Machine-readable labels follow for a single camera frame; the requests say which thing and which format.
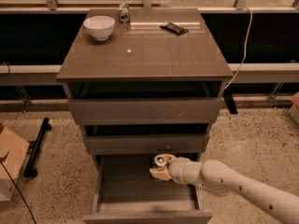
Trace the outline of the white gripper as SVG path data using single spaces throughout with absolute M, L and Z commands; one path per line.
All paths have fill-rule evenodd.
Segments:
M 173 179 L 175 183 L 181 185 L 199 185 L 203 181 L 201 176 L 202 164 L 200 162 L 182 157 L 176 158 L 172 154 L 163 154 L 163 161 L 164 163 L 170 163 L 168 169 L 166 167 L 149 169 L 154 178 L 163 181 Z

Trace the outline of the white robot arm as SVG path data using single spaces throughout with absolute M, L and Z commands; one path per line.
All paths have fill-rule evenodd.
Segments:
M 299 197 L 246 177 L 221 161 L 191 161 L 160 154 L 154 158 L 150 174 L 160 180 L 193 185 L 216 196 L 229 191 L 254 204 L 282 224 L 299 224 Z

